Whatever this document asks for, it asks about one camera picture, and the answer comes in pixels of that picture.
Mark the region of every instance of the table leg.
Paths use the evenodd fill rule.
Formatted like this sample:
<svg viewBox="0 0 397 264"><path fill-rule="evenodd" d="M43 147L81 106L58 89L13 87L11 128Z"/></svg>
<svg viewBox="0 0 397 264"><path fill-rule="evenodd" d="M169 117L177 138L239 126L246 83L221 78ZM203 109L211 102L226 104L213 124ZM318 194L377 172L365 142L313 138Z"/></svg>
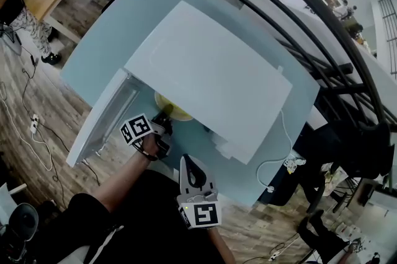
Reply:
<svg viewBox="0 0 397 264"><path fill-rule="evenodd" d="M66 37L68 37L70 40L74 41L75 43L79 43L81 40L81 37L77 36L74 34L72 31L67 29L64 25L59 23L56 19L54 19L51 15L48 15L44 18L44 20L49 23L52 27L54 27L59 33L62 33Z"/></svg>

